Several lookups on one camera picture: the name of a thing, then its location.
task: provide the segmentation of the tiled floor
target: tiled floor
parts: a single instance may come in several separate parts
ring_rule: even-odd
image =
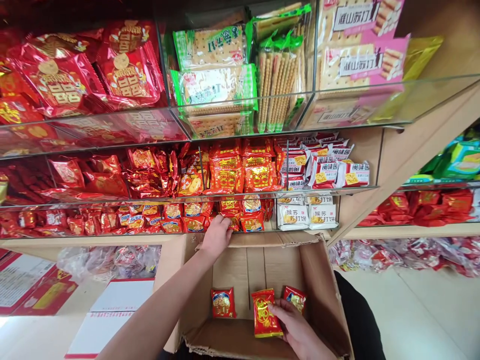
[[[369,302],[388,360],[480,359],[480,279],[446,271],[342,273]],[[55,317],[0,318],[0,360],[61,360],[104,285],[78,288]]]

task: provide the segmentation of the hand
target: hand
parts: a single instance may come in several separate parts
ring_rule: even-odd
[[[269,304],[268,309],[283,323],[283,340],[291,346],[300,360],[336,359],[291,302],[275,300],[275,305]]]
[[[217,215],[210,223],[201,249],[204,250],[209,256],[216,260],[221,253],[229,246],[230,237],[233,230],[228,230],[230,226],[230,219]]]

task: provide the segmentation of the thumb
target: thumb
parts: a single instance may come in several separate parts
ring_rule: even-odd
[[[275,304],[268,304],[268,310],[286,325],[289,319],[289,313]]]

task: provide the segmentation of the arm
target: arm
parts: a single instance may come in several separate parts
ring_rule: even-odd
[[[97,360],[155,359],[164,348],[198,282],[227,248],[230,220],[217,215],[201,249],[132,315]]]

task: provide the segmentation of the open cardboard box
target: open cardboard box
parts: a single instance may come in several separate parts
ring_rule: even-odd
[[[302,234],[296,245],[229,247],[202,278],[188,300],[165,350],[175,353],[185,339],[190,351],[237,359],[296,359],[280,338],[254,337],[254,307],[251,293],[273,288],[275,297],[283,287],[307,293],[305,316],[318,336],[339,357],[353,359],[350,336],[340,294],[325,242],[302,231],[263,234],[282,238]],[[154,290],[164,284],[195,253],[202,235],[184,235],[166,242],[161,249]],[[213,319],[210,290],[234,287],[235,319]]]

